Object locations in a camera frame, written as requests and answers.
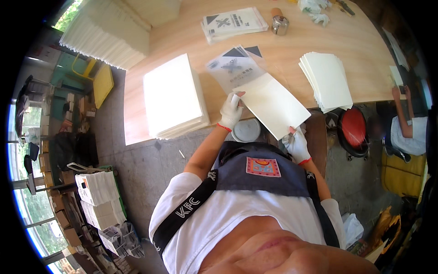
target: yellow stool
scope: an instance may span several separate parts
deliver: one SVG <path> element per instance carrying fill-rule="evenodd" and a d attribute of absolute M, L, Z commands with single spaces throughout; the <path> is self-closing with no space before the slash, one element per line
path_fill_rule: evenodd
<path fill-rule="evenodd" d="M 114 87 L 113 74 L 111 73 L 111 67 L 108 64 L 103 64 L 96 73 L 94 78 L 89 77 L 91 70 L 96 64 L 96 59 L 92 58 L 88 63 L 87 68 L 85 69 L 83 74 L 78 73 L 74 70 L 74 64 L 78 59 L 79 54 L 73 61 L 71 65 L 71 70 L 77 75 L 90 79 L 93 81 L 93 92 L 94 92 L 94 102 L 96 104 L 96 108 L 100 108 L 105 98 L 108 96 L 111 89 Z"/>
<path fill-rule="evenodd" d="M 399 195 L 421 197 L 426 181 L 427 163 L 426 154 L 411 155 L 411 161 L 405 163 L 395 155 L 387 156 L 382 152 L 381 181 L 384 189 Z"/>

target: pink patch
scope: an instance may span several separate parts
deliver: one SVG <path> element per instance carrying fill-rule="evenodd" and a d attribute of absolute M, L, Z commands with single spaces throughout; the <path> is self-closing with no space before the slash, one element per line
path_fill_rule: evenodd
<path fill-rule="evenodd" d="M 247 157 L 246 172 L 266 177 L 281 177 L 276 159 Z"/>

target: metal canister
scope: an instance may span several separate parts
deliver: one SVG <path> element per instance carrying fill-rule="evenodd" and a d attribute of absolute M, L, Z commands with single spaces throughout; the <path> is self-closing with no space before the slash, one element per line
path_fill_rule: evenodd
<path fill-rule="evenodd" d="M 289 20 L 281 15 L 276 15 L 272 17 L 272 33 L 278 36 L 284 36 L 287 32 L 287 27 L 289 27 Z"/>

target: phone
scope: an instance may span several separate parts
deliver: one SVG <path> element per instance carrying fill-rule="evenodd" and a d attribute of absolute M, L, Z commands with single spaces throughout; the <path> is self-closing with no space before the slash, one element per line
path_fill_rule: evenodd
<path fill-rule="evenodd" d="M 400 89 L 400 93 L 401 93 L 401 94 L 406 94 L 406 92 L 405 92 L 405 87 L 404 87 L 404 86 L 399 85 L 399 89 Z"/>

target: apron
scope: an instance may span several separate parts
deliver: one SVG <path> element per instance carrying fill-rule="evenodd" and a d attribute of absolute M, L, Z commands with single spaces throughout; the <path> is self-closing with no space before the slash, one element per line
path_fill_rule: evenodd
<path fill-rule="evenodd" d="M 264 190 L 282 196 L 310 197 L 326 244 L 339 248 L 335 229 L 321 205 L 314 174 L 293 163 L 280 149 L 261 142 L 224 142 L 213 167 L 199 187 L 155 231 L 152 243 L 161 259 L 178 229 L 215 190 Z"/>

